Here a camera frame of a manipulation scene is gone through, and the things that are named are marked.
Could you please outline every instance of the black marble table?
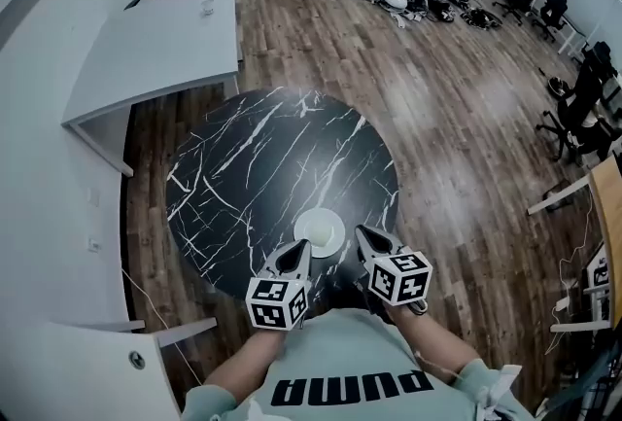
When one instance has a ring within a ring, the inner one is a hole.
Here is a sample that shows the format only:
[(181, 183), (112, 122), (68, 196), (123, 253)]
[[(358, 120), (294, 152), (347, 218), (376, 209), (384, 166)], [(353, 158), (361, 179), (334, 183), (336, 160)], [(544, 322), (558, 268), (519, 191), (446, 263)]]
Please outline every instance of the black marble table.
[(265, 257), (294, 241), (300, 214), (333, 210), (346, 239), (312, 260), (309, 299), (317, 300), (363, 274), (354, 227), (393, 230), (397, 193), (393, 159), (355, 109), (315, 90), (256, 90), (207, 114), (178, 148), (167, 218), (201, 277), (243, 299)]

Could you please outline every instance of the cable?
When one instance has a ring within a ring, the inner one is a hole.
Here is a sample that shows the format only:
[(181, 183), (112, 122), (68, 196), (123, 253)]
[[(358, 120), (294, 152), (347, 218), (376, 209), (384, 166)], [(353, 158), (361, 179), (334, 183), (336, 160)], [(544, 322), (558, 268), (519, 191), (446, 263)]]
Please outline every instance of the cable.
[[(162, 319), (162, 316), (159, 315), (159, 313), (156, 310), (156, 306), (154, 305), (154, 303), (152, 302), (152, 298), (147, 294), (147, 292), (145, 290), (143, 290), (140, 286), (138, 286), (134, 280), (129, 277), (129, 274), (127, 272), (125, 272), (125, 269), (123, 269), (123, 267), (121, 268), (122, 273), (125, 275), (125, 277), (127, 279), (129, 279), (129, 282), (131, 284), (134, 285), (134, 287), (140, 292), (142, 293), (145, 298), (147, 299), (147, 301), (149, 302), (149, 305), (152, 307), (152, 310), (154, 311), (155, 315), (157, 316), (157, 318), (162, 322), (162, 324), (164, 325), (164, 327), (168, 330), (168, 325), (166, 324), (166, 321), (164, 321)], [(174, 343), (175, 348), (177, 349), (177, 351), (179, 352), (179, 354), (182, 356), (182, 359), (184, 359), (184, 362), (186, 363), (186, 366), (188, 366), (188, 369), (190, 370), (190, 372), (192, 373), (192, 376), (194, 376), (194, 379), (196, 379), (196, 382), (200, 385), (202, 385), (203, 383), (201, 382), (200, 379), (198, 379), (198, 376), (196, 375), (196, 373), (194, 372), (194, 369), (191, 367), (190, 363), (186, 360), (186, 356), (184, 355), (184, 353), (182, 352), (182, 350), (179, 348), (179, 346), (177, 346), (177, 343)]]
[[(580, 245), (580, 246), (575, 247), (574, 250), (572, 250), (572, 255), (570, 255), (570, 259), (569, 260), (561, 259), (559, 261), (560, 281), (562, 282), (562, 285), (564, 286), (564, 289), (566, 290), (566, 298), (568, 299), (567, 311), (569, 313), (570, 313), (570, 287), (566, 283), (566, 281), (564, 281), (564, 278), (562, 277), (562, 262), (565, 262), (567, 264), (571, 264), (572, 263), (572, 259), (574, 259), (574, 254), (576, 254), (576, 252), (578, 250), (582, 250), (583, 248), (585, 248), (585, 244), (587, 243), (587, 230), (588, 230), (588, 227), (590, 226), (590, 214), (592, 213), (592, 208), (593, 207), (594, 207), (594, 199), (592, 198), (592, 194), (590, 193), (590, 209), (587, 211), (587, 215), (585, 216), (585, 231), (584, 231), (584, 234), (583, 234), (583, 244)], [(557, 317), (557, 314), (555, 313), (555, 307), (553, 307), (551, 309), (551, 315), (557, 321), (557, 324), (561, 324), (559, 317)], [(553, 340), (551, 341), (551, 344), (546, 349), (546, 352), (544, 352), (545, 356), (550, 354), (553, 350), (555, 350), (555, 348), (561, 343), (562, 338), (564, 337), (564, 334), (566, 334), (566, 332), (556, 333), (555, 336), (553, 336)]]

